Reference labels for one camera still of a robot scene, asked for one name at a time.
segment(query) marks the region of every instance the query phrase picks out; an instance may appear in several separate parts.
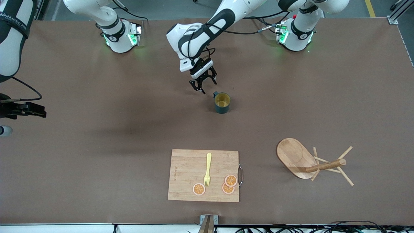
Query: wooden dowel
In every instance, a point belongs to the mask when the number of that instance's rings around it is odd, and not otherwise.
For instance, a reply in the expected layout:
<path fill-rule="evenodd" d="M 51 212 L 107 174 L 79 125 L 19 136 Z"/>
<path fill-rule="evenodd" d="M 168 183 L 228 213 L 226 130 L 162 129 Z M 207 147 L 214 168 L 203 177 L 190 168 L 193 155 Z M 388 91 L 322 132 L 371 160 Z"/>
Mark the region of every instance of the wooden dowel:
<path fill-rule="evenodd" d="M 352 149 L 352 146 L 350 146 L 338 159 L 342 159 L 343 157 L 345 157 L 345 155 L 347 155 L 347 153 Z"/>
<path fill-rule="evenodd" d="M 320 170 L 316 170 L 315 174 L 312 176 L 311 181 L 313 181 L 316 178 L 316 176 L 319 174 L 319 172 L 320 172 Z"/>
<path fill-rule="evenodd" d="M 314 147 L 314 148 L 313 148 L 313 155 L 314 155 L 315 157 L 318 157 L 318 153 L 316 153 L 316 147 Z"/>
<path fill-rule="evenodd" d="M 347 161 L 345 159 L 339 159 L 339 160 L 335 160 L 330 164 L 320 164 L 320 165 L 316 165 L 316 166 L 312 166 L 312 167 L 307 167 L 305 169 L 306 172 L 316 172 L 318 169 L 319 170 L 325 170 L 328 168 L 334 168 L 334 167 L 339 167 L 339 166 L 343 166 L 347 163 Z"/>
<path fill-rule="evenodd" d="M 327 164 L 330 164 L 331 162 L 329 162 L 329 161 L 326 161 L 326 160 L 324 160 L 324 159 L 321 159 L 321 158 L 319 158 L 319 157 L 313 157 L 314 159 L 316 159 L 316 161 L 321 161 L 321 162 L 324 162 L 324 163 L 327 163 Z"/>
<path fill-rule="evenodd" d="M 315 155 L 316 158 L 318 157 L 318 153 L 316 152 L 316 147 L 313 148 L 313 154 Z M 317 170 L 310 180 L 313 181 L 316 178 L 316 176 L 319 174 L 319 172 L 320 170 Z"/>
<path fill-rule="evenodd" d="M 340 168 L 340 167 L 337 167 L 337 168 L 338 168 L 339 172 L 341 172 L 342 175 L 345 177 L 345 179 L 348 181 L 348 183 L 351 186 L 354 186 L 354 183 L 352 183 L 351 179 L 345 174 L 345 172 L 342 170 L 342 168 Z"/>
<path fill-rule="evenodd" d="M 330 172 L 341 173 L 341 172 L 340 172 L 340 171 L 338 171 L 338 170 L 335 170 L 335 169 L 330 169 L 330 168 L 325 169 L 325 170 L 330 171 Z"/>

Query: fork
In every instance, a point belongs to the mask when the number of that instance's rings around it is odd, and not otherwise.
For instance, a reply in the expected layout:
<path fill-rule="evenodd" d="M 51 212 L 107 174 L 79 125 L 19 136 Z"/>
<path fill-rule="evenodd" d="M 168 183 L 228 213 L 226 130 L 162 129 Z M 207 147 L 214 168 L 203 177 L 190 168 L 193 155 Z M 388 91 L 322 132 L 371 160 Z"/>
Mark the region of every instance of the fork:
<path fill-rule="evenodd" d="M 208 187 L 210 184 L 210 164 L 211 164 L 211 153 L 207 153 L 207 170 L 204 176 L 204 186 Z"/>

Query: dark green mug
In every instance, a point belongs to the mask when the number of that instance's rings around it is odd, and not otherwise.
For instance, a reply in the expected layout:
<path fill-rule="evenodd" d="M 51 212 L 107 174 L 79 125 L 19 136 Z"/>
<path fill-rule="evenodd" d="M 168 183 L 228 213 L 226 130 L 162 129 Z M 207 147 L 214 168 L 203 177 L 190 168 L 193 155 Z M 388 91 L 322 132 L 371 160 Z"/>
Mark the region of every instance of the dark green mug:
<path fill-rule="evenodd" d="M 230 108 L 230 96 L 224 92 L 214 92 L 214 107 L 216 108 L 216 112 L 220 114 L 224 114 L 229 111 Z"/>

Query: robotic arm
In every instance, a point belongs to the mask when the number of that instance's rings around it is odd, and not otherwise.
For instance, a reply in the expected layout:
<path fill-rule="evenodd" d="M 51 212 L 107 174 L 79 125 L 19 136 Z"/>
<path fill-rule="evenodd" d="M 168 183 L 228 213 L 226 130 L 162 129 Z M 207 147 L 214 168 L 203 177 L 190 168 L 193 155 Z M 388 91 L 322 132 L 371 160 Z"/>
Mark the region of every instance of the robotic arm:
<path fill-rule="evenodd" d="M 0 83 L 14 78 L 20 68 L 22 49 L 29 37 L 35 10 L 36 0 L 0 0 Z M 11 99 L 0 93 L 0 118 L 17 119 L 17 116 L 28 115 L 46 117 L 45 108 L 41 105 L 31 102 L 15 103 L 38 99 L 40 97 Z M 0 136 L 10 133 L 10 127 L 0 126 Z"/>
<path fill-rule="evenodd" d="M 119 0 L 114 0 L 124 7 Z M 89 17 L 103 31 L 106 44 L 116 53 L 128 52 L 138 45 L 141 25 L 120 19 L 115 10 L 107 7 L 112 0 L 63 0 L 66 7 L 74 14 Z"/>
<path fill-rule="evenodd" d="M 196 91 L 204 92 L 202 82 L 211 78 L 216 84 L 213 61 L 200 58 L 203 49 L 223 31 L 258 8 L 266 0 L 223 0 L 205 24 L 175 24 L 167 32 L 167 39 L 180 59 L 180 71 L 190 71 L 190 84 Z"/>
<path fill-rule="evenodd" d="M 207 78 L 211 78 L 216 84 L 217 73 L 213 68 L 213 61 L 210 58 L 200 58 L 203 49 L 223 30 L 243 19 L 264 2 L 265 0 L 222 0 L 207 23 L 175 24 L 168 30 L 167 39 L 180 59 L 180 71 L 190 71 L 193 78 L 190 84 L 196 91 L 205 94 L 202 82 Z M 278 42 L 293 51 L 304 49 L 311 41 L 322 10 L 335 14 L 341 12 L 348 2 L 349 0 L 278 0 L 279 7 L 285 12 L 299 9 L 296 19 L 288 19 L 276 27 Z"/>
<path fill-rule="evenodd" d="M 288 50 L 303 50 L 311 42 L 315 25 L 322 13 L 337 14 L 343 11 L 349 0 L 278 0 L 279 7 L 286 12 L 299 9 L 296 18 L 281 22 L 283 27 L 276 28 L 277 41 Z"/>

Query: cutting board handle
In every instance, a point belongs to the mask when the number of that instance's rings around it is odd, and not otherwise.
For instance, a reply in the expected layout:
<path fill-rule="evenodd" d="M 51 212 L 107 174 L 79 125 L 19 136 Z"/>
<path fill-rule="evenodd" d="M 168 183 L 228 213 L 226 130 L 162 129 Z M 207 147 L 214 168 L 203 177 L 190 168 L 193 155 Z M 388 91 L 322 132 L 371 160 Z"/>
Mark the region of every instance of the cutting board handle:
<path fill-rule="evenodd" d="M 243 168 L 241 168 L 240 163 L 238 164 L 238 172 L 237 172 L 237 180 L 238 180 L 238 187 L 240 188 L 241 184 L 243 183 Z"/>

